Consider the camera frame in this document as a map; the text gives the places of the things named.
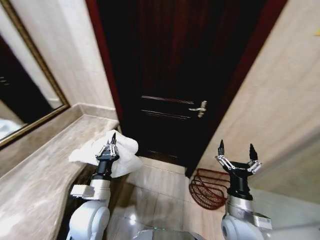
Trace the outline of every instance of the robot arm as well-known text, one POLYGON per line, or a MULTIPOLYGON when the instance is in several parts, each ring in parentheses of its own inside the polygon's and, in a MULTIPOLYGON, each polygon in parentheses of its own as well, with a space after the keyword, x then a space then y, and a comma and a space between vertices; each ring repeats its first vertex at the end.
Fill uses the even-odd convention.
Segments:
POLYGON ((255 174, 262 163, 254 146, 250 145, 248 163, 229 161, 225 157, 224 142, 221 140, 218 156, 215 158, 230 175, 230 187, 227 190, 228 200, 221 229, 226 240, 263 240, 269 238, 272 230, 271 219, 254 212, 253 196, 250 194, 248 177, 255 174))
POLYGON ((108 225, 111 169, 112 164, 119 159, 116 133, 111 143, 108 141, 95 157, 99 164, 91 177, 90 186, 74 185, 71 190, 71 195, 90 201, 72 214, 67 240, 101 240, 108 225))

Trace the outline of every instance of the door panel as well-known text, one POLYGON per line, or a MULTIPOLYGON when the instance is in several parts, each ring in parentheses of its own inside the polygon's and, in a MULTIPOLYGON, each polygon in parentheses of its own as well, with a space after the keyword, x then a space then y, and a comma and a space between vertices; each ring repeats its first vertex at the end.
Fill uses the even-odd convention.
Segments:
POLYGON ((188 166, 265 0, 97 0, 123 112, 140 152, 188 166), (189 108, 207 101, 199 118, 189 108))

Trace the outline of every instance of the red wire basket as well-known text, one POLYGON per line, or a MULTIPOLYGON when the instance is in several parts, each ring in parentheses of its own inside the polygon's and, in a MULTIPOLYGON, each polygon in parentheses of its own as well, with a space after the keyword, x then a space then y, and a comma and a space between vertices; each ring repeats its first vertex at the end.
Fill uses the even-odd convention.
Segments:
POLYGON ((225 205, 229 186, 228 173, 198 168, 189 184, 189 191, 201 207, 215 210, 225 205))

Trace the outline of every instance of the marble countertop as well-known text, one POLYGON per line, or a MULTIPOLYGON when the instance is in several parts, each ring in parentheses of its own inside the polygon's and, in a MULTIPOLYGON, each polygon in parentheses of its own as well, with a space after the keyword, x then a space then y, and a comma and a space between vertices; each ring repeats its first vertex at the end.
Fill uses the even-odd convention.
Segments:
POLYGON ((0 178, 0 240, 55 239, 68 190, 85 166, 68 156, 118 124, 83 115, 0 178))

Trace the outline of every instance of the silver door handle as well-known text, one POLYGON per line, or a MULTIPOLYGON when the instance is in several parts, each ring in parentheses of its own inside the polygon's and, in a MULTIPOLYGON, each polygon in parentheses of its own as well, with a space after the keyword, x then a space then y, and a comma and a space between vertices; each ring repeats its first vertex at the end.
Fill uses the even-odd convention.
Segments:
POLYGON ((201 102, 201 106, 198 108, 189 108, 190 111, 199 111, 198 113, 198 118, 202 118, 202 116, 205 114, 206 109, 206 105, 207 105, 207 101, 202 101, 201 102))

